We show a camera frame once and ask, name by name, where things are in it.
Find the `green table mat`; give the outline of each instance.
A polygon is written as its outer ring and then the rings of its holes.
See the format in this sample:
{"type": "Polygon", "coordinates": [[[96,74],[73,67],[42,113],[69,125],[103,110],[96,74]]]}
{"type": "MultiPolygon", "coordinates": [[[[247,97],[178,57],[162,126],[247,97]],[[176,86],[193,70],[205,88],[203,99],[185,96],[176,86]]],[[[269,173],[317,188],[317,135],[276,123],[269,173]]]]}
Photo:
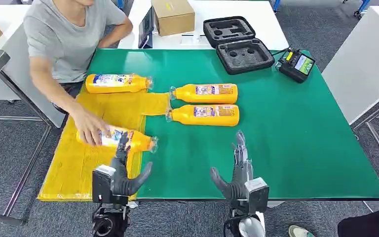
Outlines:
{"type": "MultiPolygon", "coordinates": [[[[274,67],[228,75],[214,50],[99,49],[89,73],[152,76],[153,92],[187,83],[238,86],[235,127],[146,118],[145,133],[159,138],[159,148],[143,154],[142,167],[153,161],[153,168],[138,199],[223,199],[209,169],[230,181],[238,129],[254,177],[268,183],[271,200],[379,199],[379,179],[316,66],[298,84],[274,67]]],[[[172,102],[174,108],[184,104],[172,102]]]]}

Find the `person's hand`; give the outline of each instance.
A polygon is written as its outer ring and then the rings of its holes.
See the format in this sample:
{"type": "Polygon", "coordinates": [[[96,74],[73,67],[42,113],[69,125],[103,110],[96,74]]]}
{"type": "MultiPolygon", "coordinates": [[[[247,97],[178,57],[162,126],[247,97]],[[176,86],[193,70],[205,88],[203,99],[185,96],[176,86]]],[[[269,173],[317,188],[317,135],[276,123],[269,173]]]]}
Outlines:
{"type": "Polygon", "coordinates": [[[108,124],[84,107],[80,106],[70,113],[82,141],[90,145],[101,145],[101,135],[109,135],[108,124]]]}

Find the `bottle cap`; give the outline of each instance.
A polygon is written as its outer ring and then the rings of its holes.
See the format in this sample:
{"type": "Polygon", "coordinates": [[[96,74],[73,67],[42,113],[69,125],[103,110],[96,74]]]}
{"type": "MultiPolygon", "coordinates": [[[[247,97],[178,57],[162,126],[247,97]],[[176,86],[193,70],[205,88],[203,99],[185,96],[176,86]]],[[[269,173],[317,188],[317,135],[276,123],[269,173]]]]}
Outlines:
{"type": "Polygon", "coordinates": [[[175,100],[176,99],[176,88],[171,86],[169,89],[169,100],[175,100]]]}
{"type": "Polygon", "coordinates": [[[157,137],[151,137],[151,141],[149,143],[149,151],[151,153],[155,153],[157,151],[157,141],[159,139],[157,137]]]}
{"type": "Polygon", "coordinates": [[[172,109],[167,110],[165,116],[166,116],[166,121],[171,122],[172,121],[172,109]]]}
{"type": "Polygon", "coordinates": [[[153,78],[152,77],[146,77],[146,88],[151,90],[153,89],[153,78]]]}

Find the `person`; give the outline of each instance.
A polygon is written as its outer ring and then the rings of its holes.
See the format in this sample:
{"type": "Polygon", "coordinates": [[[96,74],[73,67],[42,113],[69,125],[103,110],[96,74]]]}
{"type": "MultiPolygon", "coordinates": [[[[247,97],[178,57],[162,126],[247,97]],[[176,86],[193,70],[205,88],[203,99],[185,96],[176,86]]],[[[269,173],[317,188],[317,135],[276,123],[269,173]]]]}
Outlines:
{"type": "Polygon", "coordinates": [[[24,18],[33,84],[72,116],[81,139],[89,144],[100,145],[100,132],[108,135],[108,125],[73,96],[95,49],[121,40],[132,28],[111,0],[35,0],[24,18]],[[104,37],[107,25],[115,27],[104,37]]]}
{"type": "MultiPolygon", "coordinates": [[[[315,237],[308,230],[292,225],[290,237],[315,237]]],[[[379,211],[363,216],[348,217],[338,223],[339,237],[379,237],[379,211]]]]}

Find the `gray t-shirt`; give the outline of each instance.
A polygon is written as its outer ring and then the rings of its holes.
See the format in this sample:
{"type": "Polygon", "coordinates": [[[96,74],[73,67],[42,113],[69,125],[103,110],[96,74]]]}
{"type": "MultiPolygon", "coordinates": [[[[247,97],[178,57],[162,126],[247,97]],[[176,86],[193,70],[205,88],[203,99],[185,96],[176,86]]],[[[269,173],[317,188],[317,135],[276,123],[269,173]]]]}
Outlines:
{"type": "Polygon", "coordinates": [[[70,23],[53,0],[35,0],[24,18],[30,57],[43,56],[53,65],[59,83],[84,79],[106,25],[123,23],[125,14],[111,0],[86,7],[85,26],[70,23]]]}

